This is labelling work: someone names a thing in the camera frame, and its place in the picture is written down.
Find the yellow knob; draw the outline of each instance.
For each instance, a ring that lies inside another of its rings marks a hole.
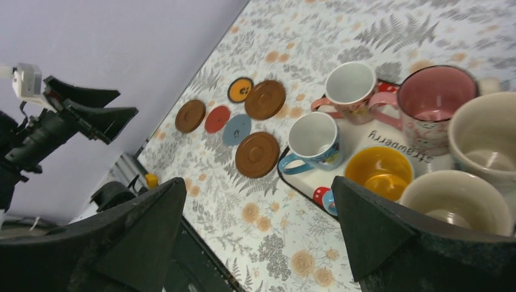
[[[150,190],[158,186],[158,177],[152,173],[146,174],[145,180],[147,181],[147,185]]]

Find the wall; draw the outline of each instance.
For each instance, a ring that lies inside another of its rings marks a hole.
[[[80,134],[18,184],[11,215],[65,223],[85,206],[122,151],[134,153],[176,102],[245,0],[3,1],[0,63],[37,64],[77,86],[116,88],[110,106],[140,113],[111,145]],[[22,120],[10,80],[0,109]],[[28,107],[30,114],[40,109]]]

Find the table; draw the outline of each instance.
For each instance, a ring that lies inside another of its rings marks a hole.
[[[161,181],[185,179],[184,216],[246,291],[360,290],[353,283],[338,222],[287,187],[275,170],[248,179],[235,167],[237,147],[201,124],[174,127],[179,108],[202,100],[227,105],[230,83],[279,80],[287,91],[273,118],[253,121],[287,146],[296,118],[324,93],[341,63],[366,60],[378,76],[401,82],[432,64],[452,64],[515,88],[516,4],[473,0],[254,0],[229,29],[139,155]]]

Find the blue coaster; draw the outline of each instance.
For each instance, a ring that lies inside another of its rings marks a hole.
[[[335,199],[333,198],[333,191],[329,190],[322,196],[322,205],[328,213],[337,216],[337,208],[335,207]]]
[[[251,118],[246,114],[234,116],[224,127],[222,141],[229,146],[238,145],[251,133]]]

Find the yellow object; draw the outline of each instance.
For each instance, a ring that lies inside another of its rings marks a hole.
[[[229,86],[228,97],[232,102],[242,102],[251,88],[253,88],[253,81],[246,77],[240,77]]]
[[[414,179],[412,164],[401,152],[372,146],[354,154],[344,176],[391,201],[397,201]]]
[[[153,175],[152,173],[146,174],[145,180],[150,190],[158,186],[158,177],[156,175]]]

